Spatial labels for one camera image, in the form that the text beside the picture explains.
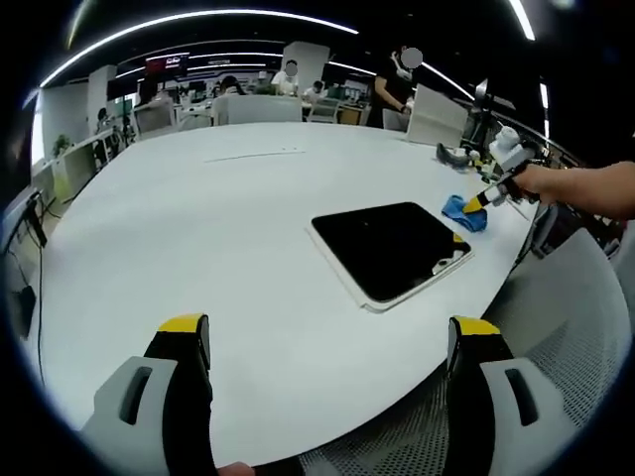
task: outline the black ceiling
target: black ceiling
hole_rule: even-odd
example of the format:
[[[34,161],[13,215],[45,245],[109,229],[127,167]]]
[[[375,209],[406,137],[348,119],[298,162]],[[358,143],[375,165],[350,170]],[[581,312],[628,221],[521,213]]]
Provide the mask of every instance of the black ceiling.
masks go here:
[[[149,52],[184,44],[227,39],[288,43],[303,40],[328,45],[334,60],[372,69],[373,58],[397,43],[418,47],[425,61],[467,87],[485,77],[497,95],[512,100],[520,118],[542,130],[538,83],[550,89],[552,138],[589,163],[614,161],[629,144],[635,119],[624,111],[635,106],[635,42],[630,26],[633,7],[622,0],[522,0],[537,37],[525,39],[508,0],[436,2],[292,2],[205,0],[88,0],[69,50],[69,22],[48,42],[40,78],[88,45],[138,23],[205,9],[258,8],[307,15],[356,29],[359,35],[288,19],[254,16],[203,17],[144,29],[88,55],[52,85],[86,77],[105,64],[120,64]],[[284,45],[262,44],[250,50],[280,53]],[[206,44],[191,53],[245,51],[244,45]],[[131,68],[138,61],[120,65]],[[423,71],[423,81],[448,93],[451,86]],[[614,150],[602,146],[610,135]]]

